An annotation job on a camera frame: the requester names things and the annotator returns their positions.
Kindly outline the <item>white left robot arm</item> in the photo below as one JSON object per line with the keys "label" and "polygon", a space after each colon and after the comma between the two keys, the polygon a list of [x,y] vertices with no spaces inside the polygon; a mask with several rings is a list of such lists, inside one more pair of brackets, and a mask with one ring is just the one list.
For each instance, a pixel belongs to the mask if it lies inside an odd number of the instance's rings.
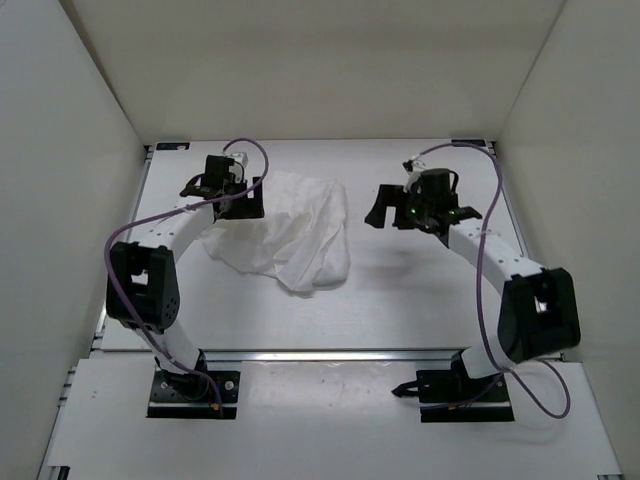
{"label": "white left robot arm", "polygon": [[188,398],[208,389],[204,354],[180,325],[177,263],[218,220],[264,216],[264,175],[248,179],[244,152],[206,157],[204,171],[189,179],[174,206],[112,233],[104,247],[107,315],[150,347],[161,371]]}

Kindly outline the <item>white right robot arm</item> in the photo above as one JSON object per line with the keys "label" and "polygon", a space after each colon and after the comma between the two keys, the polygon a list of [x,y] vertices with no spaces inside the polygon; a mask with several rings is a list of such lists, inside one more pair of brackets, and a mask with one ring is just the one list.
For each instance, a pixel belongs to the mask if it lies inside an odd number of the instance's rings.
{"label": "white right robot arm", "polygon": [[476,209],[460,205],[458,180],[457,173],[439,168],[412,174],[405,186],[382,184],[365,222],[381,229],[394,209],[395,228],[435,236],[499,294],[496,332],[463,350],[462,366],[448,376],[452,395],[467,401],[483,390],[485,377],[576,347],[581,330],[570,273],[517,253]]}

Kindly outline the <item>white skirt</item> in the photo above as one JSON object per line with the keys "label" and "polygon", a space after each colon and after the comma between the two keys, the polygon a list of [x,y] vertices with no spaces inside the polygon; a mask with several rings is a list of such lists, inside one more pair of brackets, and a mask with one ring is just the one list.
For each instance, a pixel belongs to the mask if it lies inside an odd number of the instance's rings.
{"label": "white skirt", "polygon": [[201,236],[205,252],[243,274],[311,294],[346,281],[347,194],[332,179],[275,171],[263,183],[265,216],[219,220]]}

